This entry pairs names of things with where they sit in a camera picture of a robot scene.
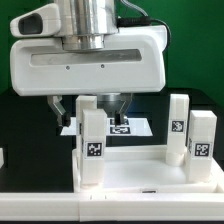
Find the white post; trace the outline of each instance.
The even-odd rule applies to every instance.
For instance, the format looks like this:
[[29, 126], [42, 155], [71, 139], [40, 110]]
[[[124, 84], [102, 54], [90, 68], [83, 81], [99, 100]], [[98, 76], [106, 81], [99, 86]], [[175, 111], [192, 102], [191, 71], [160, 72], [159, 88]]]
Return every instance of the white post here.
[[168, 124], [166, 163], [181, 166], [184, 163], [189, 97], [171, 94]]
[[104, 110], [83, 110], [81, 185], [99, 185], [104, 177], [107, 115]]
[[76, 156], [78, 168], [80, 168], [82, 113], [84, 109], [97, 109], [97, 97], [79, 96], [76, 99]]
[[212, 111], [191, 111], [186, 158], [188, 182], [210, 180], [216, 122]]

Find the green wall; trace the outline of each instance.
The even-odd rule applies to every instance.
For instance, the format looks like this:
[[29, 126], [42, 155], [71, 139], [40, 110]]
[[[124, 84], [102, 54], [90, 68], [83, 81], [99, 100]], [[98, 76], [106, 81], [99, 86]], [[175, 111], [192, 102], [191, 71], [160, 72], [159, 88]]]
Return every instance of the green wall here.
[[[12, 18], [42, 6], [47, 0], [0, 1], [0, 93], [11, 86], [9, 51], [15, 41], [9, 31]], [[224, 107], [224, 1], [223, 0], [132, 0], [150, 16], [166, 21], [172, 44], [164, 54], [167, 86], [196, 88]], [[118, 5], [118, 12], [125, 12]]]

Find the white paper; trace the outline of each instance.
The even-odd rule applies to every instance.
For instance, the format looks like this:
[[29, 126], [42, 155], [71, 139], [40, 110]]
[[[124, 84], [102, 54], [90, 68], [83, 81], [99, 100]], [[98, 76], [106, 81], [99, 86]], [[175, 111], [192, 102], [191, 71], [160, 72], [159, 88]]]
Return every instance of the white paper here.
[[[113, 125], [112, 118], [107, 119], [107, 136], [152, 136], [152, 131], [146, 118], [128, 118], [125, 125]], [[71, 118], [70, 127], [64, 127], [61, 135], [76, 135], [76, 118]]]

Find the metal cylinder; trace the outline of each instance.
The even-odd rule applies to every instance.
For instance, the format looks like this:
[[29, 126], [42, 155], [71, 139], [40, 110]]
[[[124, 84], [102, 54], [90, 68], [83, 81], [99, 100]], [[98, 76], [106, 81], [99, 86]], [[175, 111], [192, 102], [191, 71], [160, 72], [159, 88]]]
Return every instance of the metal cylinder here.
[[60, 8], [65, 50], [104, 47], [104, 35], [117, 32], [115, 0], [54, 0]]
[[74, 34], [111, 34], [117, 30], [114, 0], [71, 0]]

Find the robotic arm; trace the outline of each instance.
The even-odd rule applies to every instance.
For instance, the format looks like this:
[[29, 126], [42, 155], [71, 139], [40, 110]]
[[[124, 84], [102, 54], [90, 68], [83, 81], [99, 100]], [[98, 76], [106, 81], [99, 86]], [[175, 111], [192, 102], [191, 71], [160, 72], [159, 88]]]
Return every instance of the robotic arm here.
[[62, 126], [69, 122], [60, 96], [120, 93], [124, 104], [115, 121], [123, 123], [132, 93], [158, 92], [165, 85], [167, 28], [149, 26], [144, 10], [121, 2], [145, 17], [117, 22], [115, 0], [54, 0], [14, 19], [12, 34], [24, 38], [11, 50], [15, 91], [47, 95]]

